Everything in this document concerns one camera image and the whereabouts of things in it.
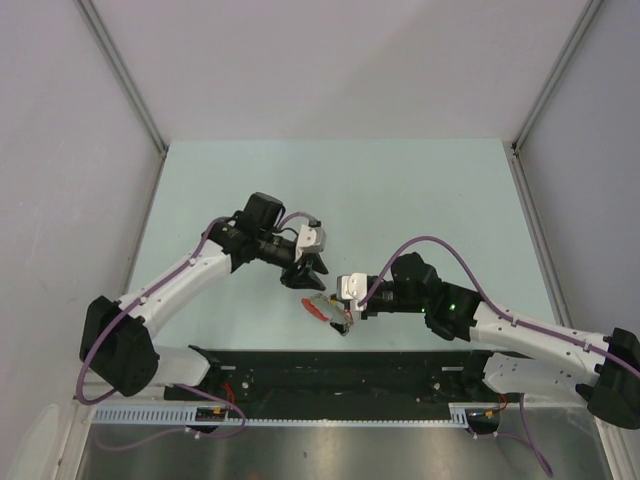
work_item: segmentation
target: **purple cable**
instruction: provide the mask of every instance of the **purple cable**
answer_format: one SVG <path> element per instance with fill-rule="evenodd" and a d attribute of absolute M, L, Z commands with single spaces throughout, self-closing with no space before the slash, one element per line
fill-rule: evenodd
<path fill-rule="evenodd" d="M 549 465 L 549 462 L 547 462 L 547 459 L 544 458 L 542 453 L 540 453 L 540 450 L 538 450 L 538 446 L 533 441 L 533 436 L 531 435 L 529 420 L 527 420 L 527 415 L 524 411 L 524 393 L 520 395 L 520 417 L 522 418 L 522 425 L 524 426 L 524 431 L 527 434 L 527 438 L 529 439 L 529 445 L 531 446 L 531 450 L 533 450 L 533 454 L 538 459 L 538 463 L 540 464 L 540 467 L 542 467 L 542 470 L 544 470 L 544 473 L 547 474 L 547 477 L 552 478 L 553 469 L 551 468 L 551 465 Z"/>
<path fill-rule="evenodd" d="M 593 346 L 591 344 L 587 344 L 587 342 L 585 342 L 583 340 L 579 340 L 579 339 L 577 339 L 575 337 L 570 337 L 569 335 L 565 335 L 563 333 L 559 333 L 559 332 L 556 332 L 554 330 L 550 330 L 548 328 L 542 327 L 540 325 L 535 325 L 535 324 L 526 322 L 524 320 L 516 319 L 515 322 L 514 322 L 514 319 L 513 319 L 512 315 L 509 315 L 508 313 L 503 312 L 489 298 L 487 293 L 484 291 L 484 289 L 480 285 L 480 282 L 478 282 L 478 279 L 476 278 L 476 276 L 473 274 L 473 272 L 469 268 L 469 265 L 467 264 L 467 262 L 464 261 L 464 259 L 460 256 L 460 254 L 451 245 L 449 245 L 447 242 L 445 242 L 444 240 L 442 240 L 442 239 L 440 239 L 438 237 L 425 235 L 425 236 L 421 236 L 421 237 L 412 238 L 411 240 L 405 242 L 400 248 L 398 248 L 398 250 L 395 251 L 395 253 L 391 256 L 389 261 L 385 264 L 385 266 L 383 267 L 382 271 L 378 275 L 378 278 L 376 279 L 375 282 L 373 282 L 373 285 L 371 286 L 371 288 L 367 292 L 367 295 L 364 297 L 364 299 L 362 301 L 360 301 L 358 303 L 358 305 L 362 306 L 365 303 L 367 303 L 367 301 L 369 301 L 371 296 L 375 293 L 376 289 L 378 288 L 378 286 L 382 282 L 384 276 L 386 275 L 386 273 L 391 268 L 391 265 L 393 265 L 393 262 L 396 261 L 396 259 L 400 256 L 400 254 L 402 252 L 404 252 L 411 245 L 413 245 L 415 243 L 418 243 L 418 242 L 434 242 L 434 243 L 437 243 L 438 245 L 441 245 L 444 248 L 446 248 L 449 251 L 449 253 L 451 253 L 451 255 L 453 255 L 455 257 L 455 259 L 458 261 L 460 266 L 463 268 L 463 270 L 465 271 L 465 273 L 469 277 L 469 280 L 471 280 L 471 283 L 473 284 L 475 289 L 478 291 L 478 293 L 482 297 L 482 300 L 484 300 L 484 302 L 487 305 L 489 305 L 489 308 L 491 308 L 491 310 L 493 310 L 493 312 L 496 315 L 498 315 L 500 318 L 502 318 L 503 320 L 505 320 L 505 321 L 507 321 L 509 323 L 515 323 L 515 325 L 520 325 L 520 326 L 522 326 L 524 328 L 527 328 L 529 330 L 533 330 L 533 331 L 538 332 L 538 333 L 543 333 L 545 335 L 548 335 L 548 336 L 551 336 L 551 337 L 554 337 L 554 338 L 557 338 L 557 339 L 560 339 L 560 340 L 564 340 L 565 342 L 571 343 L 572 345 L 575 345 L 575 346 L 578 346 L 580 348 L 585 349 L 587 352 L 594 352 L 594 353 L 597 353 L 598 355 L 602 355 L 603 357 L 608 358 L 612 362 L 617 363 L 622 368 L 624 368 L 624 369 L 628 370 L 629 372 L 631 372 L 633 375 L 636 376 L 636 378 L 640 379 L 640 371 L 639 370 L 637 370 L 636 368 L 634 368 L 632 365 L 630 365 L 629 363 L 625 362 L 621 358 L 617 357 L 616 355 L 613 355 L 612 353 L 609 353 L 609 352 L 607 352 L 607 351 L 605 351 L 605 350 L 603 350 L 603 349 L 601 349 L 599 347 L 595 347 L 595 346 Z"/>
<path fill-rule="evenodd" d="M 201 390 L 198 390 L 197 388 L 193 388 L 190 387 L 188 385 L 182 385 L 182 384 L 177 384 L 176 387 L 180 387 L 183 388 L 185 390 L 188 390 L 191 393 L 195 393 L 196 395 L 200 395 L 201 397 L 204 397 L 208 400 L 213 400 L 215 402 L 219 402 L 222 403 L 224 405 L 226 405 L 227 407 L 235 410 L 236 412 L 238 412 L 238 415 L 240 415 L 240 418 L 242 419 L 242 423 L 234 430 L 231 430 L 230 432 L 225 432 L 225 433 L 204 433 L 204 432 L 199 432 L 197 430 L 195 430 L 195 434 L 196 435 L 200 435 L 203 437 L 208 437 L 208 438 L 229 438 L 229 437 L 233 437 L 234 435 L 237 435 L 238 433 L 240 433 L 242 430 L 244 430 L 247 427 L 247 416 L 244 414 L 244 412 L 235 404 L 228 402 L 227 400 L 223 400 L 220 397 L 216 397 L 215 395 L 210 395 L 208 393 L 205 393 Z M 137 442 L 134 443 L 130 443 L 128 445 L 117 445 L 117 446 L 112 446 L 112 445 L 105 445 L 104 443 L 102 443 L 102 441 L 100 440 L 100 438 L 98 437 L 98 435 L 94 435 L 93 436 L 93 440 L 96 442 L 96 445 L 101 448 L 102 450 L 106 450 L 108 452 L 124 452 L 126 450 L 133 450 L 134 448 L 138 448 L 141 447 L 142 445 L 146 445 L 149 442 L 152 442 L 154 440 L 157 440 L 158 438 L 164 437 L 165 435 L 169 435 L 172 433 L 178 433 L 178 432 L 185 432 L 185 427 L 175 427 L 175 428 L 168 428 L 166 430 L 162 430 L 161 432 L 157 432 L 154 433 L 153 435 L 149 435 L 147 438 L 143 438 L 142 440 L 139 440 Z"/>
<path fill-rule="evenodd" d="M 116 317 L 109 323 L 109 325 L 107 325 L 107 328 L 105 328 L 102 331 L 102 333 L 98 336 L 94 344 L 89 349 L 89 353 L 87 353 L 87 356 L 85 357 L 84 362 L 82 363 L 82 368 L 80 368 L 80 373 L 78 374 L 78 380 L 76 381 L 76 398 L 81 404 L 96 405 L 101 401 L 105 400 L 106 398 L 109 398 L 111 395 L 113 395 L 116 392 L 115 389 L 111 389 L 108 392 L 100 395 L 99 397 L 92 398 L 92 399 L 88 399 L 84 396 L 83 387 L 84 387 L 85 377 L 87 376 L 87 372 L 91 367 L 91 362 L 93 362 L 93 359 L 95 358 L 96 353 L 104 343 L 105 339 L 109 336 L 109 334 L 113 331 L 113 329 L 116 328 L 118 324 L 129 313 L 131 313 L 131 311 L 134 308 L 140 305 L 142 297 L 150 297 L 151 295 L 156 293 L 158 290 L 160 290 L 162 287 L 164 287 L 167 283 L 169 283 L 171 280 L 173 280 L 178 275 L 180 275 L 184 270 L 186 270 L 190 265 L 189 260 L 200 255 L 200 252 L 204 248 L 204 244 L 207 241 L 209 237 L 209 233 L 211 233 L 211 229 L 213 228 L 213 226 L 218 222 L 228 220 L 228 219 L 229 217 L 218 217 L 215 220 L 213 220 L 209 224 L 205 232 L 202 234 L 202 237 L 200 238 L 200 242 L 196 246 L 196 249 L 193 251 L 191 256 L 187 260 L 185 260 L 184 263 L 179 265 L 175 270 L 167 274 L 167 276 L 165 276 L 164 278 L 161 278 L 156 284 L 152 285 L 151 288 L 143 292 L 139 297 L 137 297 L 133 302 L 131 302 L 130 305 L 124 308 L 118 315 L 116 315 Z"/>
<path fill-rule="evenodd" d="M 487 434 L 479 435 L 476 432 L 474 432 L 471 429 L 471 427 L 469 427 L 467 431 L 469 433 L 472 433 L 474 435 L 474 438 L 478 438 L 480 440 L 490 440 L 494 438 L 509 438 L 511 440 L 516 440 L 522 443 L 524 446 L 529 447 L 533 451 L 534 455 L 536 456 L 536 459 L 538 460 L 538 463 L 540 464 L 540 468 L 542 468 L 542 470 L 547 475 L 547 477 L 553 478 L 553 468 L 551 468 L 551 465 L 549 464 L 547 459 L 544 458 L 544 455 L 540 452 L 540 450 L 538 450 L 538 447 L 536 446 L 535 442 L 533 441 L 533 437 L 531 436 L 529 421 L 527 420 L 527 416 L 524 410 L 524 395 L 520 396 L 520 416 L 522 417 L 522 425 L 524 426 L 524 431 L 527 435 L 527 439 L 519 437 L 518 435 L 514 435 L 513 433 L 503 433 L 503 432 L 497 432 L 496 434 L 487 433 Z"/>
<path fill-rule="evenodd" d="M 278 223 L 276 228 L 277 229 L 281 229 L 287 223 L 289 223 L 291 220 L 293 220 L 294 218 L 297 218 L 297 217 L 303 217 L 303 218 L 306 218 L 309 221 L 315 221 L 316 220 L 316 217 L 314 217 L 313 215 L 309 215 L 308 213 L 305 213 L 305 212 L 294 212 L 294 213 L 292 213 L 290 215 L 287 215 L 282 220 L 280 220 L 280 223 Z"/>

